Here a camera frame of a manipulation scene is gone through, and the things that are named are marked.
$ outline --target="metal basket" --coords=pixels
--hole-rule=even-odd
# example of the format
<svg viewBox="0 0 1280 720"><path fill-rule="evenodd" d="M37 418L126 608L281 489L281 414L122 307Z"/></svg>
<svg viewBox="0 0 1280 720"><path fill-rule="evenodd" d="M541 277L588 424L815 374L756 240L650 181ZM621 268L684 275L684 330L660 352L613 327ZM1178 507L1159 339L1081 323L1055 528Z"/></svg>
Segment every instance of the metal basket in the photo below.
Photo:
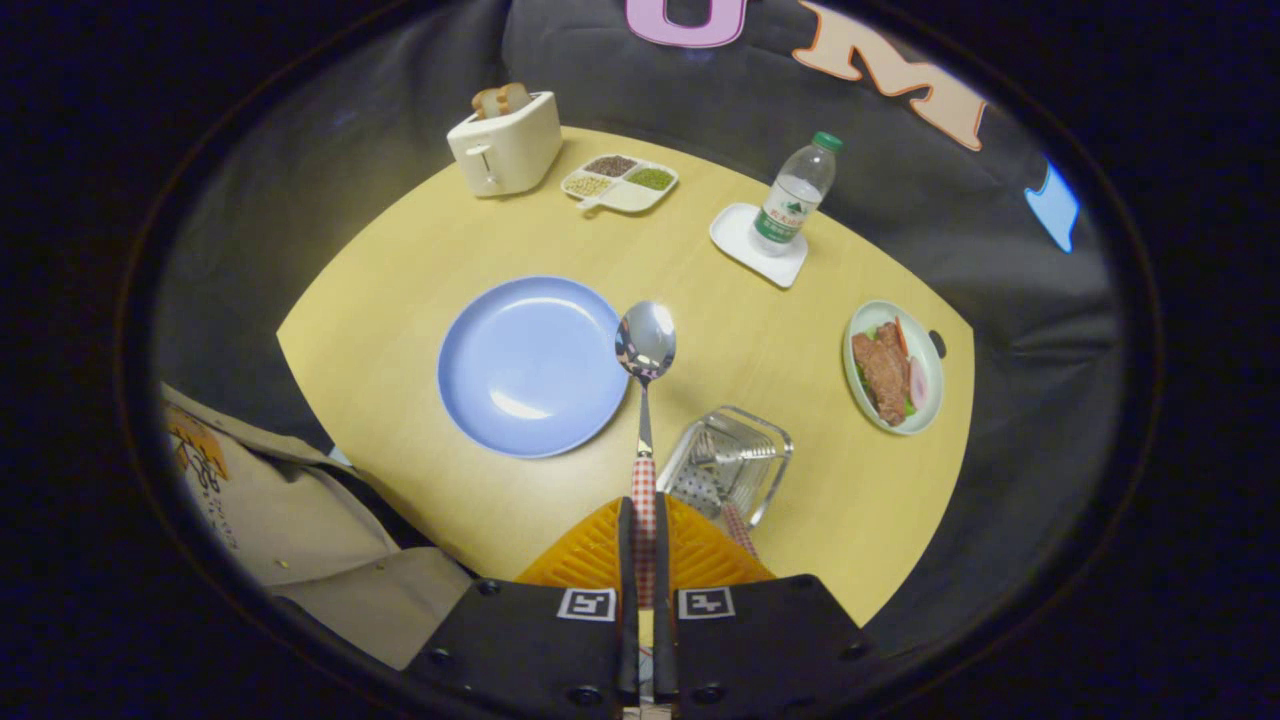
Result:
<svg viewBox="0 0 1280 720"><path fill-rule="evenodd" d="M689 425L658 477L658 489L712 520L732 503L754 528L778 492L792 448L782 428L722 405Z"/></svg>

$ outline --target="checkered handle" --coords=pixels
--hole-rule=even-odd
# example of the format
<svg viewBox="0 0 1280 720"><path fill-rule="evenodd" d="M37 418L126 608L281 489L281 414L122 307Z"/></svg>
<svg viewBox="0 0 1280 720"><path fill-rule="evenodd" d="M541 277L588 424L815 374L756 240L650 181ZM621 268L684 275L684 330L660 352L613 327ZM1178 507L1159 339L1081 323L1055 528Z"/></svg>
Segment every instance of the checkered handle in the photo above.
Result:
<svg viewBox="0 0 1280 720"><path fill-rule="evenodd" d="M728 537L733 538L733 542L750 552L751 557L759 560L760 556L755 553L755 546L751 544L751 536L748 534L746 523L744 523L742 516L737 514L737 506L726 501L724 505L721 506L721 514L724 515L724 525L728 528Z"/></svg>
<svg viewBox="0 0 1280 720"><path fill-rule="evenodd" d="M658 510L654 507L653 457L636 457L631 465L631 502L636 518L631 548L636 568L636 597L641 609L653 607L654 550L658 541Z"/></svg>

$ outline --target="beige bag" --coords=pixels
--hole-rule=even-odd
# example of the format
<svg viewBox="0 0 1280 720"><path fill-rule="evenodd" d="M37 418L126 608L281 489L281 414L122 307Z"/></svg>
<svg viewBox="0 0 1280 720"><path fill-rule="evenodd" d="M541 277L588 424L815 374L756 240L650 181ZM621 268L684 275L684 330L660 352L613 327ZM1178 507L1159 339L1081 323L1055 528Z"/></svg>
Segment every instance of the beige bag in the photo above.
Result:
<svg viewBox="0 0 1280 720"><path fill-rule="evenodd" d="M402 551L328 471L346 468L320 451L168 386L163 395L183 483L228 553L268 592L406 667L470 587L468 575L439 548Z"/></svg>

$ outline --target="spoon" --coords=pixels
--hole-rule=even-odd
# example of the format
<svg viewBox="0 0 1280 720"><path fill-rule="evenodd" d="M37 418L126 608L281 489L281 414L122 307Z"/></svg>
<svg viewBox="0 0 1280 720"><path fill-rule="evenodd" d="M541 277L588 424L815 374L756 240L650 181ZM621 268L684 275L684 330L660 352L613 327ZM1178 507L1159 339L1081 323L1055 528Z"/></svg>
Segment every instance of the spoon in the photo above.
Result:
<svg viewBox="0 0 1280 720"><path fill-rule="evenodd" d="M657 302L637 302L618 324L613 350L622 368L640 380L640 441L631 465L631 501L636 523L632 551L640 607L653 607L654 543L658 515L654 509L653 432L649 428L649 383L660 378L676 359L676 324L671 311Z"/></svg>

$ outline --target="toast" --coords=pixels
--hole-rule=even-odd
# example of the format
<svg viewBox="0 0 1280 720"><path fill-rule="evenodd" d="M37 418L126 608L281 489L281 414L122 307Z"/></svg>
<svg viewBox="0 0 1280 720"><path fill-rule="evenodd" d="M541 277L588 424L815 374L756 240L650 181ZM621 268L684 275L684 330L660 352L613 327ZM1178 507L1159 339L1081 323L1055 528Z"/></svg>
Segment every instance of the toast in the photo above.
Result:
<svg viewBox="0 0 1280 720"><path fill-rule="evenodd" d="M497 118L518 113L532 101L532 96L525 90L525 83L512 82L476 92L471 99L471 109L476 111L477 119Z"/></svg>

